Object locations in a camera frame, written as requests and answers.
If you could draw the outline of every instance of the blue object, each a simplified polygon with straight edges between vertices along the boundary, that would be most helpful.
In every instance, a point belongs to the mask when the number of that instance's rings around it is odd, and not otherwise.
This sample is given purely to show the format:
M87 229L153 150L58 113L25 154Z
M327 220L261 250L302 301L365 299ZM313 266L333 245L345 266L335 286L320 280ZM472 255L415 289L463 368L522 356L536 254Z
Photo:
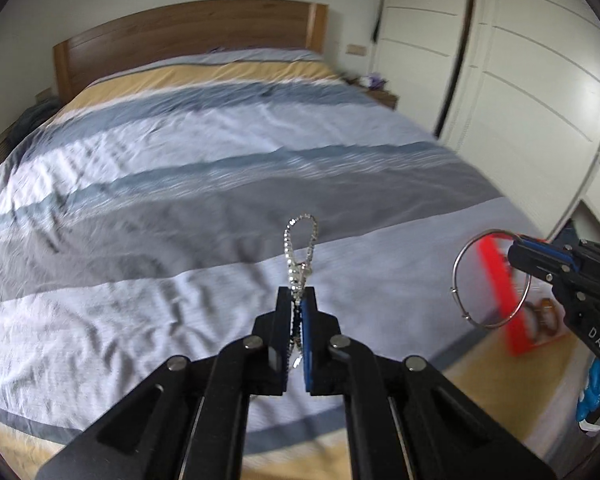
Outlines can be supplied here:
M309 341L309 320L310 316L306 313L306 298L302 298L300 302L300 312L302 313L302 360L304 361L304 387L306 391L310 392L314 386L312 378L312 348L311 342Z
M576 264L572 256L570 256L568 253L565 253L564 251L556 249L553 245L542 242L540 240L535 240L534 238L521 237L521 239L521 245L536 250L539 253L543 253L549 258L554 258L560 263L573 267L573 269L576 272L580 270L580 266Z
M583 431L600 430L600 360L595 359L576 405L576 421Z

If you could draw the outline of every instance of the blue stripe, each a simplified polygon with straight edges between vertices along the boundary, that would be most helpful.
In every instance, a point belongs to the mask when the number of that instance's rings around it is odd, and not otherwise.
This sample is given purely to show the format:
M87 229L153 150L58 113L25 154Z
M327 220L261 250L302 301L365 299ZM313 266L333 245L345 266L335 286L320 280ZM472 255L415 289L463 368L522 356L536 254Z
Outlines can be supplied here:
M179 88L93 110L61 124L51 124L36 134L22 160L26 162L76 140L147 118L212 108L289 103L376 105L362 92L345 84L250 82Z
M53 193L40 202L23 206L14 211L0 215L0 229L14 224L26 226L40 224L49 217L69 216L76 214L86 206L96 206L112 198L128 199L131 196L145 196L150 192L174 187L192 178L204 179L217 177L219 174L236 173L258 164L271 164L277 168L304 165L318 160L328 160L334 165L349 164L352 168L363 164L370 156L395 156L405 158L408 155L423 153L437 155L442 160L455 159L447 149L432 142L419 141L403 146L326 146L292 152L284 148L270 153L254 153L252 155L232 156L212 162L196 162L175 168L159 168L124 176L110 183L91 184L69 194Z
M82 433L81 430L76 430L75 428L60 428L59 426L50 426L36 420L30 420L2 408L0 408L0 422L14 430L41 438L42 440L55 442L56 444L68 444Z
M345 426L344 406L337 406L288 424L247 433L244 439L244 454L254 455L295 446L321 435L342 430Z

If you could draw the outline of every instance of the screw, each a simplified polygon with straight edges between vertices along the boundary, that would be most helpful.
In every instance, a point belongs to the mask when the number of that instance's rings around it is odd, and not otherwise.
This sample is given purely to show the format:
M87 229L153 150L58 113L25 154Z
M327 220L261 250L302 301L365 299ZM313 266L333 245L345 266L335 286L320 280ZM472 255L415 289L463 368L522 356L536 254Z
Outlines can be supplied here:
M167 368L172 372L179 372L187 367L187 358L176 355L167 361Z
M336 334L329 339L329 343L334 348L346 348L351 344L351 339L342 334Z
M259 335L250 335L242 340L242 344L247 350L255 350L262 346L262 338Z
M427 367L427 362L419 355L412 355L404 360L410 372L421 372Z

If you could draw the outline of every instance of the wooden headboard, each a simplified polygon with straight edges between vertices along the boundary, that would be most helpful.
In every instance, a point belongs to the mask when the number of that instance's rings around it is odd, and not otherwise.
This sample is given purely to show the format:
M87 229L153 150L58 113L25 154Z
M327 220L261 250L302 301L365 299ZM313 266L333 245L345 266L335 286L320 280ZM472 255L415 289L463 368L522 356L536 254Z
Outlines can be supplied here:
M203 0L137 12L54 47L65 103L98 78L215 48L322 52L328 7L293 0Z

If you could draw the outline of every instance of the nightstand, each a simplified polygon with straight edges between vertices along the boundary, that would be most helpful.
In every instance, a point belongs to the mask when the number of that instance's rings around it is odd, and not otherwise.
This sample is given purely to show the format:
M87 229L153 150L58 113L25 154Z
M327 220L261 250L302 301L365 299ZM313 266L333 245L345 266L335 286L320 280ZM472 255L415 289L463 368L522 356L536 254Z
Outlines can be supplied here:
M374 101L386 106L387 108L391 108L391 110L395 110L395 107L398 105L398 96L396 94L392 94L387 90L369 90L368 88L360 86L357 82L352 82L347 79L345 79L345 81L351 86L355 86L361 92L364 92Z

